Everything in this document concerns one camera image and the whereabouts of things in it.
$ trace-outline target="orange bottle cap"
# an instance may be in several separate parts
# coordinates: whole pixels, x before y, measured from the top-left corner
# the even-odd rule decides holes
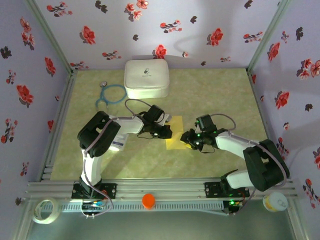
[[[148,210],[152,209],[155,206],[155,204],[156,204],[156,198],[151,193],[148,193],[143,196],[142,205],[146,209],[148,209]]]

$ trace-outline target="roll of tape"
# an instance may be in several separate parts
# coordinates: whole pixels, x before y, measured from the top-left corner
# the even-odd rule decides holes
[[[41,217],[41,211],[44,206],[50,202],[52,204],[52,213],[45,219]],[[55,221],[60,215],[60,206],[57,200],[52,197],[41,200],[35,207],[33,211],[33,221],[37,224],[50,224]]]

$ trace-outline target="floral wallpaper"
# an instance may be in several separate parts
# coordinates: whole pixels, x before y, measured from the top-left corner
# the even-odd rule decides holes
[[[320,239],[318,5],[292,2],[252,71],[267,131],[290,169],[311,240]]]
[[[24,1],[1,3],[0,239],[7,240],[28,182],[37,181],[68,74]]]
[[[35,1],[70,66],[90,69],[121,69],[128,60],[154,58],[170,68],[245,68],[279,3]]]

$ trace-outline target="blue stethoscope tubing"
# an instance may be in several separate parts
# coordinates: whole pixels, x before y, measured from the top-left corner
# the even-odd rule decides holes
[[[124,96],[118,100],[118,101],[109,101],[108,99],[106,99],[105,97],[105,90],[107,90],[108,88],[113,88],[113,87],[119,87],[119,88],[122,88],[124,90]],[[101,92],[100,92],[100,98],[95,101],[95,107],[98,108],[98,103],[100,101],[103,101],[105,102],[105,104],[108,106],[108,104],[118,104],[120,103],[121,101],[123,101],[127,96],[127,91],[125,89],[125,87],[123,85],[120,85],[120,84],[111,84],[111,85],[107,85],[107,86],[103,86],[102,89],[101,89]]]

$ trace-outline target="yellow sticky note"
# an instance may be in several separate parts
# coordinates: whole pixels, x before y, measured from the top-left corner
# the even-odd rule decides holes
[[[180,138],[184,133],[182,116],[172,116],[172,119],[167,123],[167,125],[170,125],[172,137],[171,139],[165,140],[166,149],[186,149],[186,144],[180,141]]]

